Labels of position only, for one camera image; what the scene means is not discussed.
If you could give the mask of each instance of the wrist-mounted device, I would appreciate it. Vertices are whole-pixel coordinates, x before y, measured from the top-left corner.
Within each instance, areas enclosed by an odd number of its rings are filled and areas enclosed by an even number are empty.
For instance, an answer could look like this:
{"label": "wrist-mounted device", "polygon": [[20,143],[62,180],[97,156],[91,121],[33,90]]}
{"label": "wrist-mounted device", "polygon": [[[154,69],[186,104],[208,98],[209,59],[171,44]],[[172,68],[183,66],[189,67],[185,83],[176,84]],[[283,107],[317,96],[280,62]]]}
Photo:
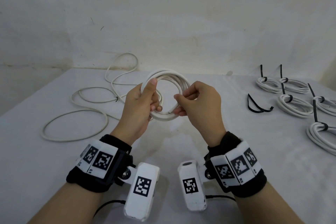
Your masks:
{"label": "wrist-mounted device", "polygon": [[216,179],[225,193],[250,197],[267,182],[264,171],[246,141],[227,132],[220,145],[208,147],[205,164],[196,160],[182,162],[178,168],[187,208],[203,211],[207,207],[203,183]]}
{"label": "wrist-mounted device", "polygon": [[129,154],[131,150],[125,142],[105,135],[84,149],[66,181],[97,193],[108,191],[113,183],[130,184],[124,214],[144,221],[152,208],[160,168],[143,162],[136,167]]}

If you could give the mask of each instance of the fingernail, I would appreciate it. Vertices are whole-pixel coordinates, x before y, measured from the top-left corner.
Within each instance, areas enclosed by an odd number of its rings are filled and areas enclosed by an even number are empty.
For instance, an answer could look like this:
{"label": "fingernail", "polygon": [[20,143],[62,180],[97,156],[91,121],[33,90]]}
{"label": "fingernail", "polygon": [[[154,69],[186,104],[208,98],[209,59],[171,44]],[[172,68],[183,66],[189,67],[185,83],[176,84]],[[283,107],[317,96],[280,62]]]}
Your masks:
{"label": "fingernail", "polygon": [[149,82],[151,84],[153,84],[153,85],[156,85],[156,83],[158,82],[158,80],[157,80],[157,78],[152,78]]}

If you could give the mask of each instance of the human hand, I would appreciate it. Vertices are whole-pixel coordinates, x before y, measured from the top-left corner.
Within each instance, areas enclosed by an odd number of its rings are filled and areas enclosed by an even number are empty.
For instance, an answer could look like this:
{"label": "human hand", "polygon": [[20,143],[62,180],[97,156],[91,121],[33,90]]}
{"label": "human hand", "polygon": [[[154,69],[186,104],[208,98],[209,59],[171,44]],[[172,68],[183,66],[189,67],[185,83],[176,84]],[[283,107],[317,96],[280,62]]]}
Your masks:
{"label": "human hand", "polygon": [[219,145],[226,130],[221,114],[221,96],[215,88],[197,81],[183,95],[176,94],[174,98],[180,105],[174,113],[188,116],[208,146]]}
{"label": "human hand", "polygon": [[162,111],[159,96],[156,93],[156,78],[151,79],[141,94],[141,84],[130,90],[126,96],[125,106],[120,121],[110,135],[132,145],[146,131],[151,117],[149,113]]}

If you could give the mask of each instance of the black wrist strap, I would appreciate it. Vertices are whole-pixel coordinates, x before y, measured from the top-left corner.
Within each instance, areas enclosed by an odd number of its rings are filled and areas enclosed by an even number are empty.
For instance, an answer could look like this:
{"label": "black wrist strap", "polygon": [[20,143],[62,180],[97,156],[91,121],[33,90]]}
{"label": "black wrist strap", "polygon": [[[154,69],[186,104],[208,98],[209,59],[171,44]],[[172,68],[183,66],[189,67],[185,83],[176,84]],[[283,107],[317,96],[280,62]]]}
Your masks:
{"label": "black wrist strap", "polygon": [[133,165],[133,157],[129,155],[132,147],[118,138],[105,135],[100,139],[101,142],[118,148],[113,161],[103,179],[89,175],[75,166],[66,177],[68,183],[76,183],[84,189],[92,192],[106,192],[113,183],[123,185],[117,177],[121,176],[128,166]]}
{"label": "black wrist strap", "polygon": [[225,187],[223,186],[210,160],[211,157],[225,155],[230,150],[235,149],[240,143],[241,143],[241,140],[237,136],[235,136],[233,133],[230,133],[229,131],[226,132],[226,134],[223,136],[220,142],[220,145],[215,146],[215,147],[208,147],[209,152],[204,157],[205,166],[207,167],[210,175],[217,180],[221,189],[225,193],[228,193],[231,191],[237,197],[250,197],[258,193],[259,191],[261,191],[266,185],[267,178],[262,169],[258,172],[258,174],[253,179],[249,180],[243,185]]}

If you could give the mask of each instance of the white table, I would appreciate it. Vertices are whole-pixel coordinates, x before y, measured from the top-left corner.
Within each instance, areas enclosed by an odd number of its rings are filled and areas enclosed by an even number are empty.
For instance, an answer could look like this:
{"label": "white table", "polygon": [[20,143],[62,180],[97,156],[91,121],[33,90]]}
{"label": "white table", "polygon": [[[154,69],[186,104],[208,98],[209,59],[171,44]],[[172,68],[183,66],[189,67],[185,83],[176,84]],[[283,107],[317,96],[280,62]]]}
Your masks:
{"label": "white table", "polygon": [[[46,121],[76,110],[69,100],[76,90],[89,86],[110,87],[103,70],[70,69],[31,97],[0,117],[0,222],[25,223],[64,184],[74,161],[89,143],[108,134],[117,124],[110,118],[108,127],[90,139],[56,143],[43,140],[39,133]],[[140,83],[147,72],[122,76],[120,82]],[[214,86],[222,97],[222,114],[227,130],[245,138],[257,155],[268,180],[305,223],[336,223],[336,158],[313,144],[305,134],[313,122],[284,113],[276,106],[278,94],[258,88],[253,76],[186,74],[190,82],[203,81]],[[336,92],[310,82],[316,95],[336,99]],[[131,86],[116,86],[121,93]],[[175,86],[159,82],[165,96],[164,109],[174,104]],[[247,109],[247,93],[261,106],[275,108],[271,113],[255,114]],[[95,100],[111,96],[107,90],[84,92]],[[311,94],[296,94],[311,101]],[[123,104],[91,104],[108,113],[121,115]],[[336,117],[318,111],[320,121],[336,124]],[[53,136],[87,135],[103,125],[103,116],[95,112],[77,112],[50,125]],[[182,161],[202,162],[206,144],[186,117],[173,121],[152,121],[132,149],[135,164],[147,162],[161,168],[149,223],[242,223],[233,201],[211,199],[201,213],[189,212],[185,206],[177,167]],[[205,185],[207,194],[222,194],[216,182]],[[129,186],[113,185],[103,202],[126,199]],[[123,215],[121,205],[106,206],[95,223],[134,223]]]}

